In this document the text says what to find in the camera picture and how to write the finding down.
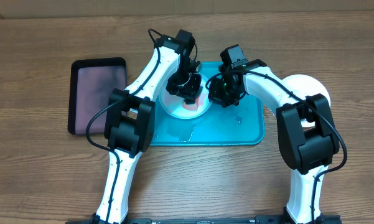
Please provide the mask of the green and red sponge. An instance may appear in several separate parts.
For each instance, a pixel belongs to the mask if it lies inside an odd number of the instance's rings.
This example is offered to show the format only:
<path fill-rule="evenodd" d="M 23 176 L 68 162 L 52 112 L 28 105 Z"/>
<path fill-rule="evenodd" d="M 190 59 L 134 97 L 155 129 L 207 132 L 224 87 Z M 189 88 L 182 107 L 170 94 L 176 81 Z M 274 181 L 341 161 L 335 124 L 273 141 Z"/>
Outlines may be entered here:
<path fill-rule="evenodd" d="M 193 103 L 187 104 L 186 102 L 183 102 L 182 107 L 183 109 L 186 109 L 188 111 L 197 111 L 200 107 L 203 106 L 206 98 L 207 98 L 207 94 L 201 93 L 199 97 L 195 99 Z"/>

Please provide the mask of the light blue plate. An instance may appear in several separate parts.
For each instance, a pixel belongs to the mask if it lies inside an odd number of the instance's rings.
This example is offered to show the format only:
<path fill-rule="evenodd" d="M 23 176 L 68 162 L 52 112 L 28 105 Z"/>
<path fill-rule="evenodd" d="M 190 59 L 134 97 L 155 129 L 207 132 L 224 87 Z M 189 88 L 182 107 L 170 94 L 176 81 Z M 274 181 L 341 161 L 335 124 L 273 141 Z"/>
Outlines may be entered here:
<path fill-rule="evenodd" d="M 200 107 L 197 111 L 188 111 L 186 109 L 183 109 L 182 104 L 184 102 L 184 99 L 175 95 L 171 95 L 167 92 L 166 88 L 163 87 L 160 95 L 158 96 L 158 99 L 165 112 L 177 119 L 193 119 L 203 115 L 209 109 L 212 103 L 208 99 L 208 90 L 205 87 L 208 78 L 201 73 L 199 74 L 202 76 L 201 87 L 203 89 L 201 93 L 207 94 L 207 98 L 205 99 L 205 103 L 203 104 L 203 106 Z"/>

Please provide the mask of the white pink plate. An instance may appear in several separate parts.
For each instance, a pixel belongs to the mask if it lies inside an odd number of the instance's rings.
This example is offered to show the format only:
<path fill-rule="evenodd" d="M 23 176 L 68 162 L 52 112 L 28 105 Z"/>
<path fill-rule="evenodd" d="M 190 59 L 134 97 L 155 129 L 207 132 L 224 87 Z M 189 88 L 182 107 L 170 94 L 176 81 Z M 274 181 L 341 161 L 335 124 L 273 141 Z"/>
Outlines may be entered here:
<path fill-rule="evenodd" d="M 318 93 L 324 95 L 327 98 L 329 106 L 331 106 L 330 95 L 325 86 L 317 79 L 303 74 L 295 74 L 288 76 L 283 79 L 284 84 L 289 91 L 293 92 L 300 99 L 305 99 L 306 96 L 316 95 Z M 297 101 L 284 93 L 279 101 L 279 106 L 286 103 L 296 103 Z M 314 122 L 309 123 L 306 119 L 301 120 L 303 128 L 311 128 L 314 126 Z"/>

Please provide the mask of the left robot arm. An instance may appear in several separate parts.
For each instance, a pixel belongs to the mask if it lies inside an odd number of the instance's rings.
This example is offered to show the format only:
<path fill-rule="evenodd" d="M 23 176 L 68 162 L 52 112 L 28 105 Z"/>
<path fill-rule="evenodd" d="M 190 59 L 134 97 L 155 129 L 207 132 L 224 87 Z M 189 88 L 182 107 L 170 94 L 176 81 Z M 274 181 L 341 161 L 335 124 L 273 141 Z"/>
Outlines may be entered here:
<path fill-rule="evenodd" d="M 153 55 L 125 90 L 114 89 L 108 106 L 87 124 L 106 115 L 103 147 L 110 164 L 103 198 L 90 223 L 125 223 L 128 197 L 139 158 L 148 149 L 154 135 L 155 101 L 164 88 L 185 104 L 193 104 L 202 92 L 202 77 L 197 73 L 199 61 L 191 59 L 197 50 L 192 33 L 178 31 L 175 37 L 160 34 L 152 40 Z"/>

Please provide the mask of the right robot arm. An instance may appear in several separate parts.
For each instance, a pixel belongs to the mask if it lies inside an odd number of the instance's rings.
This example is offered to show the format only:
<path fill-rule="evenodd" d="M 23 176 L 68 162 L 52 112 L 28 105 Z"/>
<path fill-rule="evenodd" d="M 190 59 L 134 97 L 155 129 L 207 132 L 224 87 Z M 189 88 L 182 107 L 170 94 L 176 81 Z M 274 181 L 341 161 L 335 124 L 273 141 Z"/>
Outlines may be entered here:
<path fill-rule="evenodd" d="M 281 156 L 291 169 L 289 200 L 281 215 L 257 215 L 255 223 L 341 223 L 338 215 L 324 215 L 319 197 L 324 174 L 339 151 L 328 99 L 288 85 L 266 64 L 222 65 L 206 87 L 212 103 L 237 105 L 246 95 L 261 100 L 276 116 Z"/>

